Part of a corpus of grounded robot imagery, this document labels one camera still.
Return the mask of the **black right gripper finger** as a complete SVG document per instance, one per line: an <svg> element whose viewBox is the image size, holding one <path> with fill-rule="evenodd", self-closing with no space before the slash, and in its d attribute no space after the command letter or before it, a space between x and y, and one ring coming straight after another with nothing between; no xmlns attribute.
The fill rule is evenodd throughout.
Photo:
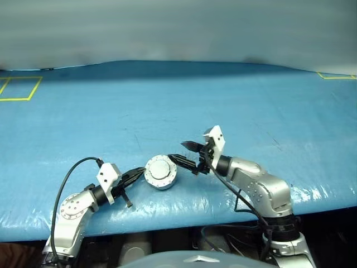
<svg viewBox="0 0 357 268"><path fill-rule="evenodd" d="M190 170L195 175L199 173L196 162L189 160L187 157L179 154L168 154L167 156L177 166Z"/></svg>
<svg viewBox="0 0 357 268"><path fill-rule="evenodd" d="M192 152L200 152L204 147L203 144L194 141L184 141L181 143L181 145Z"/></svg>

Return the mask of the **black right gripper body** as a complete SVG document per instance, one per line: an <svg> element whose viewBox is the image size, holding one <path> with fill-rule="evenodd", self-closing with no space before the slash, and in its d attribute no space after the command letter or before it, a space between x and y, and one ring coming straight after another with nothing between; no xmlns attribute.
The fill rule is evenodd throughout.
<svg viewBox="0 0 357 268"><path fill-rule="evenodd" d="M198 173L208 174L211 171L210 166L213 159L214 145L213 139L209 139L204 145L199 144L199 163L196 169Z"/></svg>

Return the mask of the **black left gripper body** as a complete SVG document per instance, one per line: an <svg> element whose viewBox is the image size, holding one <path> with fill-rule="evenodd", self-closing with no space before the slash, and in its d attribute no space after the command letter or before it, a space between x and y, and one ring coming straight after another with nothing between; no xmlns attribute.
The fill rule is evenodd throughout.
<svg viewBox="0 0 357 268"><path fill-rule="evenodd" d="M129 175L125 175L122 177L120 182L118 183L117 186L112 188L111 194L114 199L122 197L127 205L128 208L132 206L132 202L129 200L127 194L126 194L126 187L131 185L132 179L130 178Z"/></svg>

